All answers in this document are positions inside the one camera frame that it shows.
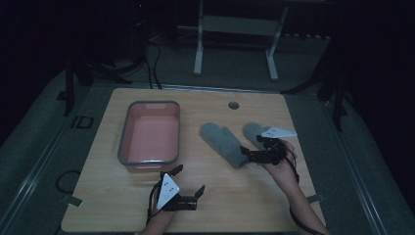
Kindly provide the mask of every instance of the fabric mitt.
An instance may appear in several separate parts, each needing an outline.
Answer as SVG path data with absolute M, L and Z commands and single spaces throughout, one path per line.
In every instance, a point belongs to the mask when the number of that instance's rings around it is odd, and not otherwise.
M 200 135 L 210 146 L 234 168 L 248 163 L 248 157 L 241 153 L 241 142 L 227 127 L 207 122 L 201 126 Z

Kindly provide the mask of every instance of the dark background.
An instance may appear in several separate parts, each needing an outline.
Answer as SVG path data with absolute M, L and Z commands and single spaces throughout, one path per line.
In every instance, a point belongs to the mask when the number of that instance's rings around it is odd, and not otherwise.
M 274 17 L 256 1 L 227 8 L 212 1 L 210 11 L 250 17 Z M 396 183 L 415 210 L 415 8 L 412 1 L 288 1 L 284 33 L 330 36 L 336 48 L 326 58 L 342 61 L 346 90 L 373 134 Z M 45 85 L 72 56 L 79 81 L 92 77 L 78 53 L 113 65 L 114 56 L 140 57 L 152 27 L 175 39 L 177 25 L 197 25 L 198 1 L 51 1 L 0 2 L 0 143 L 20 122 Z M 123 54 L 131 28 L 140 24 L 134 46 Z

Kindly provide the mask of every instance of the human hand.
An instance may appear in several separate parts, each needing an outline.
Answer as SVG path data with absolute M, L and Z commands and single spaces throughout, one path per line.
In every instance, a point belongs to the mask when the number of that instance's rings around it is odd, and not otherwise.
M 141 232 L 142 235 L 162 235 L 177 214 L 177 211 L 163 211 L 162 209 L 157 209 L 157 193 L 155 193 L 154 201 L 151 218 L 146 228 Z
M 291 162 L 291 164 L 296 167 L 295 157 L 293 156 L 294 152 L 294 146 L 286 141 L 281 140 L 287 149 L 287 158 L 284 158 L 281 160 L 280 163 L 277 165 L 274 164 L 261 164 L 263 168 L 265 168 L 272 176 L 272 178 L 275 180 L 277 185 L 281 188 L 281 190 L 284 193 L 289 193 L 294 190 L 297 190 L 299 188 L 299 184 L 297 182 L 296 174 L 292 169 L 292 166 L 288 161 Z

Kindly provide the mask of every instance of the black clamp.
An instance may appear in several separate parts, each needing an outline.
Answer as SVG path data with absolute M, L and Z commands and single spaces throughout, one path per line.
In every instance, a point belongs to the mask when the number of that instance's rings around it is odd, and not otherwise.
M 250 163 L 277 165 L 287 156 L 287 147 L 278 138 L 256 136 L 256 141 L 261 143 L 264 150 L 250 151 L 241 146 L 241 153 L 248 157 Z
M 178 165 L 170 172 L 161 172 L 160 177 L 161 179 L 156 185 L 153 187 L 153 190 L 150 193 L 149 199 L 149 208 L 147 213 L 147 223 L 150 221 L 151 217 L 159 213 L 160 211 L 166 212 L 177 212 L 177 211 L 195 211 L 198 206 L 198 199 L 202 197 L 205 192 L 205 185 L 203 185 L 194 196 L 181 196 L 180 194 L 176 194 L 173 198 L 170 199 L 162 208 L 157 211 L 156 213 L 152 213 L 152 199 L 154 192 L 158 190 L 157 201 L 159 200 L 159 196 L 161 193 L 161 185 L 165 174 L 169 176 L 174 176 L 179 173 L 183 169 L 183 164 Z

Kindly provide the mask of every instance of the white sticker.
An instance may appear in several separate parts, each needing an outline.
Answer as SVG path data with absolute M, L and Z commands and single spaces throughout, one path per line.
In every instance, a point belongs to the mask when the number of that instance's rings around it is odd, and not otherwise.
M 261 136 L 266 138 L 283 138 L 297 136 L 297 133 L 292 130 L 286 130 L 272 126 L 268 130 L 262 132 Z

